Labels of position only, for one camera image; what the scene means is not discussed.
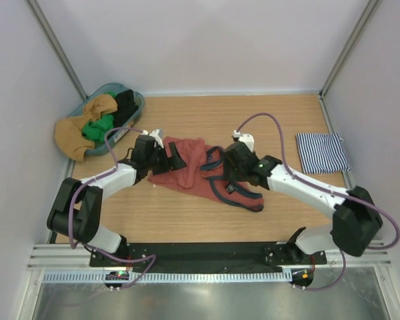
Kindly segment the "pink tank top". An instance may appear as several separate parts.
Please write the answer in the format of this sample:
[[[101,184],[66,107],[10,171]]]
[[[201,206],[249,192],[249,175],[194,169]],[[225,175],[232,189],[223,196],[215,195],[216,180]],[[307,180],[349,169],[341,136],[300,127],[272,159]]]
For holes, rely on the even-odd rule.
[[[170,152],[170,144],[174,143],[187,166],[150,175],[148,180],[152,184],[252,212],[264,209],[261,193],[250,191],[244,182],[231,183],[224,178],[222,147],[207,145],[202,138],[166,137],[163,143],[166,152]]]

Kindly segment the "blue white striped tank top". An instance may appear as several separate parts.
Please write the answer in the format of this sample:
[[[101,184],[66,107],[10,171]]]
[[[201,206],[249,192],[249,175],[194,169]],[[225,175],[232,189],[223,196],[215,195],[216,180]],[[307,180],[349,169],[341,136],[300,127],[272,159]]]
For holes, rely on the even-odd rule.
[[[297,149],[305,174],[347,172],[351,166],[338,133],[298,133]]]

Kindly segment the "tan tank top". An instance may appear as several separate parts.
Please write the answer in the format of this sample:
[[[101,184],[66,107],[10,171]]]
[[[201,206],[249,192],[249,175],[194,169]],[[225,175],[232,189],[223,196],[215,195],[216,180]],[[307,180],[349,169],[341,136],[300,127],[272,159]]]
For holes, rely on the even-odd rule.
[[[117,111],[117,102],[109,94],[101,94],[84,104],[81,115],[58,120],[54,129],[54,141],[58,149],[69,159],[83,162],[85,152],[95,148],[95,143],[84,138],[82,129],[89,121],[97,121],[103,115]]]

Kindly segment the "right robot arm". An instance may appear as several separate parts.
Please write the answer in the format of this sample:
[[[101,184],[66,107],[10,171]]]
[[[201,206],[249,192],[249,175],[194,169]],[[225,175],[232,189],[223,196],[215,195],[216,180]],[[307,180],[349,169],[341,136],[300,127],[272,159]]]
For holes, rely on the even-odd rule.
[[[244,143],[236,141],[223,152],[224,173],[232,182],[248,182],[266,190],[296,198],[330,219],[330,224],[298,229],[290,238],[287,256],[304,263],[319,251],[340,249],[360,257],[383,225],[369,192],[322,183],[292,170],[282,160],[258,158]]]

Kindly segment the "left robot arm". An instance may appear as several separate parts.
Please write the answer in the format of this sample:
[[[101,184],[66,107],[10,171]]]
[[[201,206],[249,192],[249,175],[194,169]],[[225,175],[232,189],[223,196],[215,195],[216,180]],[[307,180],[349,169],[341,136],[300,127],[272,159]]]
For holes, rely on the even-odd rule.
[[[67,236],[73,244],[101,252],[112,266],[122,266],[129,256],[127,240],[100,224],[103,200],[135,186],[148,173],[158,175],[186,166],[174,142],[165,145],[156,135],[141,134],[112,169],[82,180],[63,180],[47,218],[47,228]]]

